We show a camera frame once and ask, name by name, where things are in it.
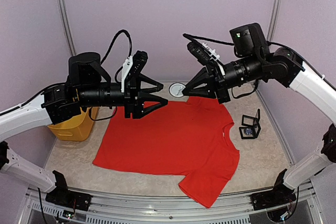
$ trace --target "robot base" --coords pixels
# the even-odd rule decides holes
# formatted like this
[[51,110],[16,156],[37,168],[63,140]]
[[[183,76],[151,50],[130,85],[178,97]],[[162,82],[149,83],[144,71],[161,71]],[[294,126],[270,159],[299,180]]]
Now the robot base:
[[64,175],[53,171],[56,177],[56,188],[49,192],[46,201],[55,205],[88,211],[92,196],[89,194],[70,191],[67,187]]
[[296,196],[293,193],[294,190],[289,189],[283,184],[283,176],[285,175],[286,170],[287,169],[279,173],[272,190],[251,195],[254,210],[281,206],[296,200]]

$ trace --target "red t-shirt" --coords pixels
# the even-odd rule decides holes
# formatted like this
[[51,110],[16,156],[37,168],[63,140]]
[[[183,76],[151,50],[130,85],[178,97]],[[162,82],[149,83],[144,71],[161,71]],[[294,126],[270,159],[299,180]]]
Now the red t-shirt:
[[123,172],[185,175],[180,189],[209,208],[238,166],[239,151],[229,138],[233,124],[226,108],[207,98],[171,101],[139,120],[125,119],[121,108],[93,164]]

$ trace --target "wire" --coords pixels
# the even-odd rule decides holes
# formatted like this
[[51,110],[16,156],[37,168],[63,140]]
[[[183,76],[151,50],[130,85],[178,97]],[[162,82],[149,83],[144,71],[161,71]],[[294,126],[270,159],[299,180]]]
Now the wire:
[[55,216],[53,216],[53,218],[54,218],[55,222],[58,223],[59,222],[59,213],[57,212],[56,218],[55,218]]
[[71,221],[69,221],[68,223],[72,222],[74,220],[75,216],[76,216],[76,199],[73,201],[73,203],[74,203],[74,207],[73,207],[74,213],[73,213],[73,217],[72,217]]
[[291,212],[293,210],[293,201],[290,199],[289,202],[290,202],[289,211]]
[[15,111],[15,110],[17,110],[17,109],[20,109],[21,107],[27,105],[27,104],[30,103],[34,98],[36,98],[39,94],[45,92],[47,89],[52,88],[52,87],[54,87],[54,86],[58,86],[58,85],[64,85],[64,84],[65,84],[65,82],[60,82],[60,83],[55,83],[55,84],[49,85],[49,86],[45,87],[44,89],[40,90],[38,93],[34,94],[31,98],[29,98],[27,101],[25,101],[24,103],[22,103],[21,106],[16,106],[16,107],[14,107],[14,108],[11,108],[10,110],[6,110],[6,111],[0,113],[0,116],[5,115],[5,114],[8,114],[8,113],[10,113],[10,112],[13,112],[13,111]]
[[291,212],[290,216],[285,220],[288,220],[289,218],[291,218],[295,213],[296,207],[298,206],[298,203],[299,203],[299,189],[300,189],[300,187],[298,186],[298,189],[297,189],[298,193],[297,193],[297,196],[296,196],[296,203],[295,203],[294,209]]
[[209,38],[204,38],[204,37],[200,37],[200,36],[194,36],[194,35],[191,35],[191,34],[185,34],[185,35],[190,36],[194,39],[201,39],[201,40],[205,40],[205,41],[214,42],[214,43],[217,43],[217,44],[223,44],[223,45],[227,45],[227,46],[234,46],[235,45],[231,42],[225,42],[225,41],[220,41],[220,40],[216,40],[216,39],[209,39]]
[[[283,44],[280,44],[280,43],[277,43],[277,42],[270,42],[268,41],[268,43],[270,45],[276,45],[276,46],[279,46],[279,47],[284,47],[290,51],[292,51],[294,54],[298,55],[319,77],[323,78],[323,76],[303,57],[301,56],[299,53],[297,53],[294,49],[290,48],[290,47],[287,47]],[[336,88],[326,79],[326,78],[323,78],[323,80],[333,89],[336,91]]]
[[253,90],[252,90],[251,92],[244,93],[244,94],[240,94],[240,95],[238,95],[238,96],[236,96],[236,97],[235,97],[235,95],[233,94],[233,88],[231,88],[231,94],[232,94],[232,97],[233,97],[234,99],[239,99],[239,98],[242,98],[242,97],[246,97],[246,96],[248,96],[248,95],[253,94],[254,92],[256,92],[257,89],[258,89],[258,86],[259,86],[259,80],[255,80],[255,82],[254,82],[254,88],[253,88]]
[[115,75],[114,75],[114,81],[117,84],[121,84],[121,82],[117,80],[118,74],[120,73],[121,70],[122,70],[122,66],[115,72]]
[[91,108],[89,108],[89,117],[90,117],[91,120],[93,120],[95,122],[96,121],[103,121],[103,120],[111,119],[111,118],[113,118],[116,115],[117,109],[118,109],[118,107],[115,107],[114,111],[113,111],[113,114],[111,116],[107,117],[107,118],[93,119],[92,116],[91,116],[91,110],[92,110],[92,107],[91,107]]
[[44,215],[44,212],[43,212],[41,190],[40,190],[40,188],[37,188],[37,189],[38,189],[38,197],[40,198],[40,207],[41,207],[42,217],[43,217],[44,223],[45,223],[45,224],[48,224],[48,222],[47,222],[47,220],[46,220],[46,216]]
[[[131,35],[130,35],[130,33],[129,33],[127,30],[122,29],[122,30],[118,31],[118,32],[115,34],[115,36],[113,37],[112,42],[111,42],[111,44],[110,44],[110,46],[109,46],[109,49],[107,50],[107,52],[106,52],[105,56],[103,57],[103,59],[100,61],[100,64],[103,64],[104,61],[107,59],[107,57],[108,57],[109,53],[111,52],[111,49],[112,49],[112,47],[113,47],[113,45],[114,45],[114,42],[116,41],[116,39],[117,39],[117,38],[119,37],[119,35],[121,35],[121,34],[125,34],[126,37],[128,38],[128,41],[129,41],[130,49],[129,49],[129,52],[128,52],[128,57],[132,55],[132,39],[131,39]],[[120,72],[121,70],[122,70],[122,66],[115,72],[115,75],[114,75],[114,81],[115,81],[117,84],[121,84],[121,82],[117,80],[117,76],[118,76],[118,74],[119,74],[119,72]]]
[[130,35],[130,33],[129,33],[127,30],[122,29],[122,30],[118,31],[118,32],[115,34],[115,36],[113,37],[112,42],[111,42],[111,44],[110,44],[110,46],[109,46],[109,49],[107,50],[107,52],[106,52],[104,58],[103,58],[103,59],[101,60],[101,62],[100,62],[101,64],[104,63],[104,61],[106,60],[107,56],[109,55],[109,53],[110,53],[110,51],[111,51],[111,49],[112,49],[112,47],[113,47],[114,42],[116,41],[116,39],[117,39],[117,38],[119,37],[119,35],[121,35],[121,34],[125,34],[126,37],[128,38],[128,41],[129,41],[129,44],[130,44],[130,50],[129,50],[128,56],[132,55],[132,39],[131,39],[131,35]]

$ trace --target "metal frame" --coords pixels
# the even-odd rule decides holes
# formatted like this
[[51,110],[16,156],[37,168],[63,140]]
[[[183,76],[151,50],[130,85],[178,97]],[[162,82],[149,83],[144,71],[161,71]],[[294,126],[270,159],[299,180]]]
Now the metal frame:
[[65,5],[65,0],[57,0],[58,3],[58,8],[59,8],[59,13],[61,16],[62,24],[63,24],[63,29],[64,33],[67,39],[68,47],[71,53],[71,56],[75,56],[76,50],[75,50],[75,44],[74,40],[72,38],[71,30],[70,30],[70,25],[69,25],[69,19],[67,16],[67,9]]
[[[210,209],[202,207],[188,197],[150,197],[130,196],[109,193],[98,193],[80,189],[71,189],[93,195],[88,212],[77,210],[82,220],[79,223],[181,223],[192,221],[195,224],[218,223],[234,219],[249,219],[248,216],[264,210],[254,211],[249,195],[253,191],[220,195]],[[315,224],[323,224],[320,208],[312,184],[307,181],[300,186],[299,201],[308,201],[310,212]],[[43,200],[46,214],[56,215],[57,212],[70,210],[55,206]],[[25,198],[25,207],[19,224],[27,224],[32,210],[39,209],[38,192],[29,189]]]
[[269,21],[268,32],[267,32],[267,40],[272,41],[274,32],[277,26],[277,20],[279,16],[281,0],[274,0],[273,8],[272,8],[272,15]]

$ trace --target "black frame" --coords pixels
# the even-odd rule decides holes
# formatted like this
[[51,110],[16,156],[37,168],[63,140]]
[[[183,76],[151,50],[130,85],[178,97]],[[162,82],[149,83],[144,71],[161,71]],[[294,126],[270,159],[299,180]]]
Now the black frame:
[[[253,124],[245,123],[245,119],[252,119]],[[243,115],[241,117],[241,124],[243,127],[239,127],[239,132],[240,132],[240,137],[241,139],[256,139],[259,136],[259,133],[261,131],[261,126],[260,126],[260,109],[257,110],[256,116],[252,117],[249,115]],[[244,136],[244,130],[245,129],[250,129],[252,130],[252,135],[251,136]]]

